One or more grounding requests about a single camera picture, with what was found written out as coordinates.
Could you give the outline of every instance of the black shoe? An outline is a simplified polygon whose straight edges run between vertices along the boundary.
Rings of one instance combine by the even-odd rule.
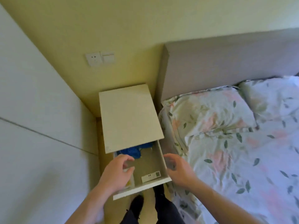
[[[165,196],[165,195],[164,195],[164,187],[163,187],[163,184],[154,186],[153,189],[154,189],[154,192],[155,192],[155,197],[157,197],[157,196],[161,196],[161,195],[162,195],[162,196]]]
[[[136,220],[139,219],[139,215],[143,207],[143,202],[144,197],[142,195],[136,196],[131,202],[129,210],[133,212],[133,215],[136,218]]]

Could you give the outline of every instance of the person's left hand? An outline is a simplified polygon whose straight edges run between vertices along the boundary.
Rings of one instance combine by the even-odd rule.
[[[106,188],[110,195],[123,189],[133,174],[135,167],[129,168],[126,172],[123,171],[127,160],[134,161],[134,158],[119,154],[105,167],[98,185]]]

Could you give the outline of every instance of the leg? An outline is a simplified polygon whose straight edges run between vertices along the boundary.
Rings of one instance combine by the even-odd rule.
[[[165,224],[185,224],[176,206],[164,195],[163,185],[154,187],[156,204],[155,208],[158,214],[158,223]]]
[[[141,195],[136,196],[125,214],[121,224],[138,224],[140,212],[143,207],[144,198]]]

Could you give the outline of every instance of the black pants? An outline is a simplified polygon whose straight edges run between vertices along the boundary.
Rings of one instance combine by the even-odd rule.
[[[156,197],[155,209],[158,215],[157,224],[185,224],[176,206],[164,195]],[[128,210],[121,224],[138,224],[138,220],[134,217],[133,212]]]

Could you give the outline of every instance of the person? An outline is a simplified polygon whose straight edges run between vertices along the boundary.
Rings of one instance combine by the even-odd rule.
[[[197,178],[191,166],[176,154],[165,154],[175,166],[167,169],[172,181],[196,196],[219,224],[258,224],[260,223],[248,212],[227,200],[203,181]],[[118,155],[104,169],[98,185],[87,195],[77,210],[65,224],[94,224],[99,211],[106,200],[115,192],[123,189],[133,174],[134,167],[123,171],[127,160],[133,161],[129,155]],[[164,195],[163,185],[154,187],[157,224],[185,224],[175,205]],[[125,214],[121,224],[138,224],[138,218],[143,206],[143,196],[135,197]]]

